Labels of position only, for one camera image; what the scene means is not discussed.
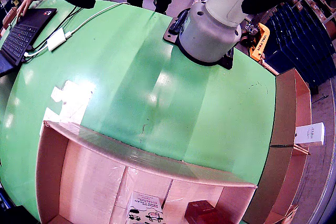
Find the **bare person hand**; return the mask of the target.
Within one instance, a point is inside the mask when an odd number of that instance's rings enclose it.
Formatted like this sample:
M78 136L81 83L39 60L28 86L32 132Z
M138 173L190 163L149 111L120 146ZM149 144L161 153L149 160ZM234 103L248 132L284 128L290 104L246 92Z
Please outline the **bare person hand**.
M29 9L31 3L33 0L23 0L20 7L17 9L17 15L16 15L16 23L19 23L19 19L25 15L27 10Z

